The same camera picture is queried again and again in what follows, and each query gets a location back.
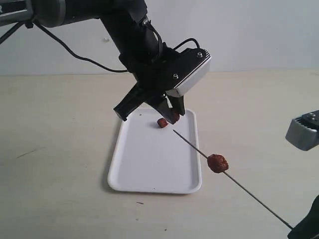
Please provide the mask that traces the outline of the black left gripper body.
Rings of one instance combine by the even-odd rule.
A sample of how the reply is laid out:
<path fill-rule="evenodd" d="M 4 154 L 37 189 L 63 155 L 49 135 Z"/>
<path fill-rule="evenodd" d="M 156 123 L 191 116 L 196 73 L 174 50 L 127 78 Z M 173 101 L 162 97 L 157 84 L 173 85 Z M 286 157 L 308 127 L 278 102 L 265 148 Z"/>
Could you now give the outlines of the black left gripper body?
<path fill-rule="evenodd" d="M 127 117 L 142 103 L 147 103 L 152 107 L 152 98 L 156 96 L 165 96 L 169 108 L 172 112 L 174 111 L 168 95 L 165 93 L 165 86 L 168 83 L 166 71 L 180 57 L 181 53 L 187 52 L 188 49 L 178 52 L 173 48 L 164 47 L 161 55 L 155 61 L 153 61 L 153 58 L 157 54 L 148 49 L 128 48 L 120 50 L 119 60 L 137 81 L 114 108 L 121 120 L 126 121 Z"/>

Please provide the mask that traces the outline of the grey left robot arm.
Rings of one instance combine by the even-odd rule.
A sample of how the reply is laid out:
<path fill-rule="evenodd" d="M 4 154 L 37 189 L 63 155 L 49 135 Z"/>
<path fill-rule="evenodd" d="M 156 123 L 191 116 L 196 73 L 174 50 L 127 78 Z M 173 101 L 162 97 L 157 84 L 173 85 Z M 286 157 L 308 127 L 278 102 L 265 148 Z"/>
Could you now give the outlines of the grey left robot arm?
<path fill-rule="evenodd" d="M 146 103 L 174 124 L 185 113 L 184 102 L 168 95 L 174 77 L 165 78 L 163 73 L 180 54 L 167 47 L 147 13 L 143 0 L 3 0 L 0 23 L 11 28 L 0 39 L 6 41 L 21 26 L 37 26 L 50 34 L 53 27 L 99 19 L 116 45 L 125 71 L 136 79 L 115 107 L 117 115 L 126 120 Z"/>

